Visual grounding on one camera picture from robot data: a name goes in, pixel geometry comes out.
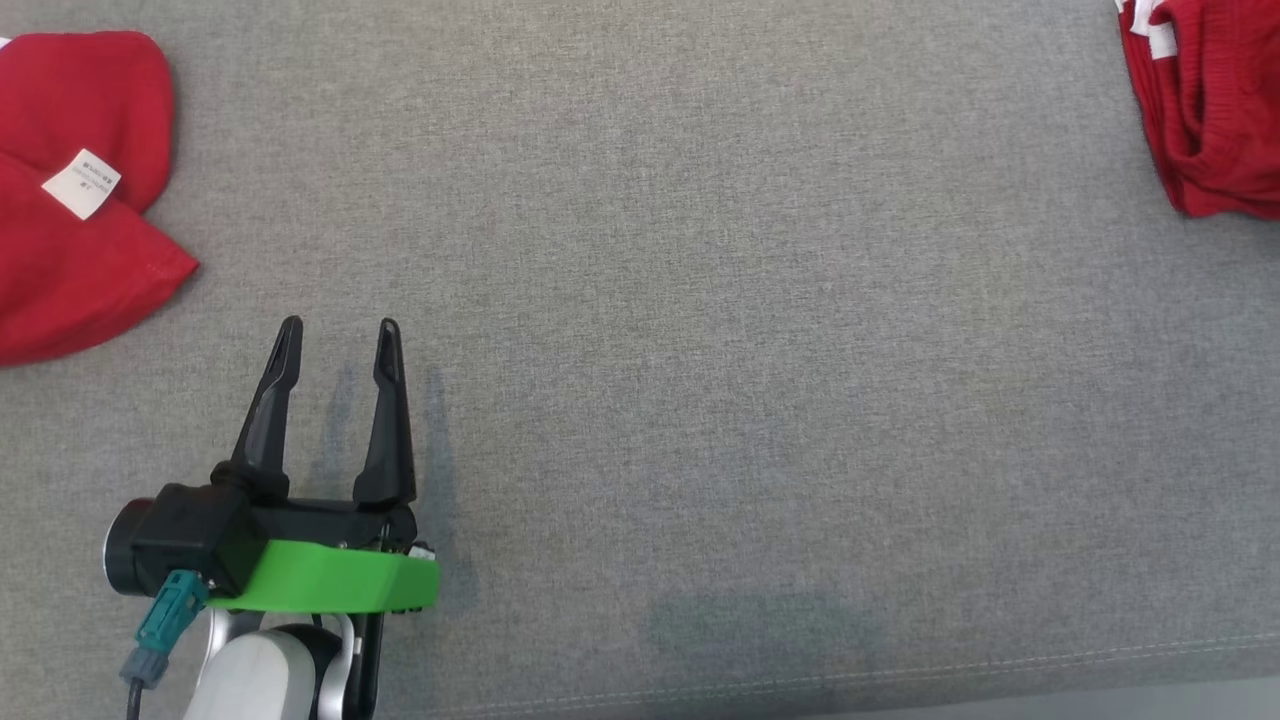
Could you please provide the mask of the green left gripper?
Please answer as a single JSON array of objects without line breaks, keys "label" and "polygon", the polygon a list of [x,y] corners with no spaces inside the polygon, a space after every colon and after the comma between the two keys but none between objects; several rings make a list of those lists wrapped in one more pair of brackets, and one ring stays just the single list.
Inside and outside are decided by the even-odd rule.
[{"label": "green left gripper", "polygon": [[[228,460],[214,486],[236,487],[252,501],[283,501],[291,391],[300,378],[305,325],[288,316],[257,383]],[[436,602],[442,571],[417,539],[407,503],[417,498],[404,355],[396,320],[381,320],[372,368],[378,401],[353,501],[294,501],[255,509],[269,542],[246,589],[214,591],[209,606],[283,614],[416,612]]]}]

